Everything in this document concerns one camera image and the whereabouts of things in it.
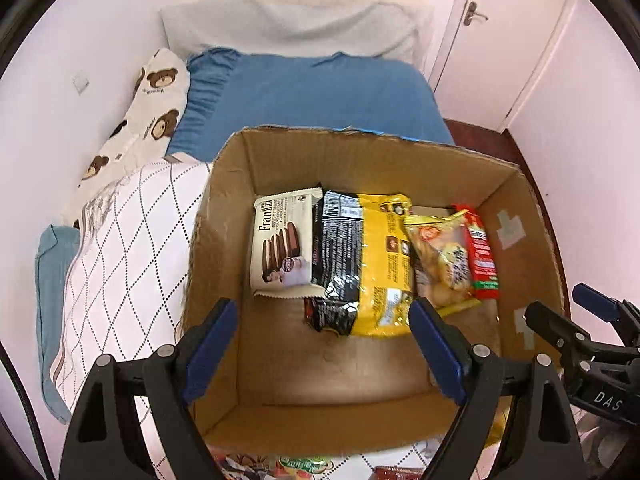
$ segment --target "bear print pillow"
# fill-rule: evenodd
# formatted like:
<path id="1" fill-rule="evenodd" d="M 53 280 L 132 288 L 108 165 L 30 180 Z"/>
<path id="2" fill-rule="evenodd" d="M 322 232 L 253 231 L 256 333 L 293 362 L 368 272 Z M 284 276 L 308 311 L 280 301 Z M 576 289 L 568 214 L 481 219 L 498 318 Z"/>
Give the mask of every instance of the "bear print pillow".
<path id="1" fill-rule="evenodd" d="M 131 106 L 84 172 L 62 213 L 64 225 L 73 225 L 105 186 L 164 156 L 187 105 L 190 83 L 184 62 L 167 48 L 140 69 Z"/>

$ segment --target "white snack package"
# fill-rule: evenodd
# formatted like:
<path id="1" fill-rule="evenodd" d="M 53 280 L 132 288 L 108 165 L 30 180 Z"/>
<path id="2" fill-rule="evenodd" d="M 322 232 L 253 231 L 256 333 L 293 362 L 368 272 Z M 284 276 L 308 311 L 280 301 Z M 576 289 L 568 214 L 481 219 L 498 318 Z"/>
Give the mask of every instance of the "white snack package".
<path id="1" fill-rule="evenodd" d="M 272 298 L 324 296 L 311 283 L 313 206 L 319 187 L 259 198 L 254 203 L 250 281 L 254 294 Z"/>

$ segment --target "white door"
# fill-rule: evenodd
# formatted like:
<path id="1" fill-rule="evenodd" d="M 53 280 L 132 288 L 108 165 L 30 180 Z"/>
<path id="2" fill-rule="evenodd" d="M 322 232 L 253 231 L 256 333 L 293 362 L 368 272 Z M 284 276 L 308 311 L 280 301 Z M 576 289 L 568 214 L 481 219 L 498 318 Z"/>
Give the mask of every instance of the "white door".
<path id="1" fill-rule="evenodd" d="M 468 0 L 435 96 L 444 118 L 498 130 L 534 72 L 566 0 Z"/>

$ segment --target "door handle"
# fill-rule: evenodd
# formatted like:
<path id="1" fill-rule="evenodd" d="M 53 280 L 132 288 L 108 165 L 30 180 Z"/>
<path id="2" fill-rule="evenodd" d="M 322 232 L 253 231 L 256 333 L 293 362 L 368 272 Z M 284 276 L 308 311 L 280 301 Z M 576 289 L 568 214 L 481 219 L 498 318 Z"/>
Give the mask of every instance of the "door handle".
<path id="1" fill-rule="evenodd" d="M 480 12 L 476 12 L 477 9 L 478 9 L 477 2 L 471 2 L 469 4 L 468 9 L 466 10 L 465 19 L 462 22 L 463 25 L 466 25 L 467 27 L 471 25 L 471 18 L 474 16 L 478 16 L 479 18 L 484 18 L 486 22 L 489 21 L 489 17 L 485 16 L 484 14 L 481 14 Z"/>

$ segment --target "cardboard box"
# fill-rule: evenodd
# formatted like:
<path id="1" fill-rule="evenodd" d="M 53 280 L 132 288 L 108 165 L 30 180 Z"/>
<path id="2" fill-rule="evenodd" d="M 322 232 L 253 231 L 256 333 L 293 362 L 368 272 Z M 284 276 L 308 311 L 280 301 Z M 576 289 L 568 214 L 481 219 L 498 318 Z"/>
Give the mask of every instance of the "cardboard box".
<path id="1" fill-rule="evenodd" d="M 236 300 L 241 313 L 236 338 L 194 406 L 197 427 L 210 446 L 337 456 L 443 433 L 456 413 L 430 384 L 411 336 L 317 333 L 303 322 L 302 300 L 252 296 L 248 263 L 255 198 L 319 182 L 343 192 L 402 192 L 421 206 L 477 207 L 500 279 L 502 354 L 524 360 L 540 351 L 555 356 L 523 328 L 523 309 L 531 301 L 557 312 L 563 305 L 552 245 L 517 166 L 393 136 L 245 129 L 215 161 L 191 247 L 184 327 L 200 323 L 220 297 Z"/>

